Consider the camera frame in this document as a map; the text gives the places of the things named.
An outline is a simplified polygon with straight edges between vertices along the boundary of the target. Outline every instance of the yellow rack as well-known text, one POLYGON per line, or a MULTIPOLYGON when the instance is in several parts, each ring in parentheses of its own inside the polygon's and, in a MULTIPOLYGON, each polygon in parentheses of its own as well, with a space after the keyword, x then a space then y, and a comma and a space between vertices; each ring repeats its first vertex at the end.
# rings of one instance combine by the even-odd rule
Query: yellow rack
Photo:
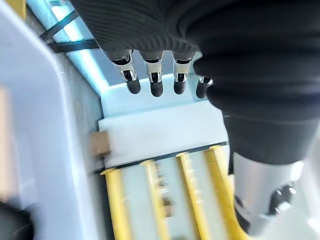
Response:
POLYGON ((105 176, 115 240, 132 240, 121 170, 112 168, 103 171, 100 175, 105 176))
POLYGON ((238 224, 235 210, 234 197, 226 171, 225 158, 220 146, 213 146, 203 152, 205 162, 210 174, 213 191, 217 196, 221 209, 224 225, 229 240, 246 240, 246 233, 238 224))
POLYGON ((166 222, 165 206, 160 194, 156 164, 153 160, 147 160, 142 162, 141 165, 145 167, 145 174, 149 185, 149 192, 154 209, 159 239, 169 240, 170 236, 166 222))
POLYGON ((190 214, 193 216, 193 225, 197 238, 200 240, 210 240, 212 238, 210 237, 191 161, 186 153, 178 154, 176 159, 180 168, 180 176, 185 186, 185 196, 188 199, 190 214))

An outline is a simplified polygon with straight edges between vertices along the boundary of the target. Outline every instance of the white panel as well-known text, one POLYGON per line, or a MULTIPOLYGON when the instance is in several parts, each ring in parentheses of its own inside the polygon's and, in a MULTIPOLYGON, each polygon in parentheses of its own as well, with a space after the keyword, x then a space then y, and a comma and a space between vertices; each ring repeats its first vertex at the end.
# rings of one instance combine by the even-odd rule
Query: white panel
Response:
POLYGON ((0 0, 0 82, 12 109, 21 208, 34 204, 35 237, 99 239, 70 95, 54 56, 0 0))
POLYGON ((173 240, 197 239, 192 216, 189 212, 188 200, 184 191, 184 183, 179 174, 179 167, 174 157, 157 161, 163 174, 164 182, 169 189, 168 197, 172 202, 172 216, 167 218, 170 237, 173 240))
POLYGON ((133 239, 157 240, 159 234, 145 167, 125 167, 121 173, 133 239))
POLYGON ((210 236, 213 240, 226 240, 228 239, 228 233, 221 216, 218 198, 213 191, 212 181, 204 160, 204 153, 202 151, 189 153, 189 157, 197 179, 199 195, 203 201, 202 206, 210 236))
POLYGON ((208 101, 108 117, 99 121, 108 130, 108 167, 228 140, 221 111, 208 101))
POLYGON ((138 94, 130 93, 126 83, 110 86, 107 91, 101 95, 104 117, 149 111, 152 109, 188 104, 194 101, 188 83, 183 94, 175 94, 173 74, 163 75, 162 83, 163 94, 160 97, 152 96, 149 79, 140 80, 141 91, 138 94))

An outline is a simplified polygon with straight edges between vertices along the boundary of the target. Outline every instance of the ribbed rubber cover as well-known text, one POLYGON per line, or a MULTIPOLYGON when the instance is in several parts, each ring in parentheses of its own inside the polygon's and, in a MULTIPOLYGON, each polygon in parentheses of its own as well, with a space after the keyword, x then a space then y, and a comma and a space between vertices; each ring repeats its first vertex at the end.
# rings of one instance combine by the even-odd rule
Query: ribbed rubber cover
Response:
POLYGON ((99 46, 106 52, 137 49, 144 52, 196 48, 165 28, 166 7, 158 0, 72 0, 99 46))

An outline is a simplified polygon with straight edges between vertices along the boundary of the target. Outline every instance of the brown cardboard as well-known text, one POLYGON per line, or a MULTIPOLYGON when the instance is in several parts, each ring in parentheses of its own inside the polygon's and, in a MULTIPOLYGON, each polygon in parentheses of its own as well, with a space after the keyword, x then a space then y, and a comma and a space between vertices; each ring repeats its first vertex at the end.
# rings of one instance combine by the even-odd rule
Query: brown cardboard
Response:
POLYGON ((90 136, 91 154, 93 156, 107 155, 111 152, 109 134, 107 131, 93 132, 90 136))
POLYGON ((17 172, 12 156, 10 98, 0 87, 0 201, 7 202, 18 194, 17 172))

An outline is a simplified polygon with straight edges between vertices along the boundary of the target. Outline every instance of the black cable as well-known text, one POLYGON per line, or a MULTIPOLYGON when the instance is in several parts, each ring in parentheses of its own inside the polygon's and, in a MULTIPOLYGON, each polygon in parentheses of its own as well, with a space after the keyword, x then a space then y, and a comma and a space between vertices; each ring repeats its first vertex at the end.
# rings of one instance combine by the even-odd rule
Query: black cable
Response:
POLYGON ((99 49, 99 45, 94 39, 67 41, 67 42, 51 42, 48 46, 57 53, 67 53, 82 49, 99 49))
POLYGON ((44 41, 47 41, 51 39, 57 32, 62 30, 66 25, 71 23, 74 19, 78 17, 78 14, 76 11, 72 11, 67 16, 64 17, 61 21, 58 21, 55 25, 50 27, 48 30, 46 30, 44 33, 40 35, 40 38, 44 41))

